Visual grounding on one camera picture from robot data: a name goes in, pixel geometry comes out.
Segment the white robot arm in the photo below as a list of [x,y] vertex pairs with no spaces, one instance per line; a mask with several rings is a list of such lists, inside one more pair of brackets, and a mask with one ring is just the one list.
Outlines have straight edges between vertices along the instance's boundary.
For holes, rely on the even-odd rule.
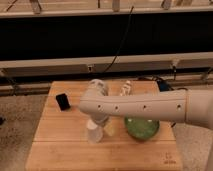
[[100,79],[89,82],[80,98],[79,110],[103,125],[110,116],[140,117],[186,123],[213,130],[213,90],[173,90],[127,96],[109,96]]

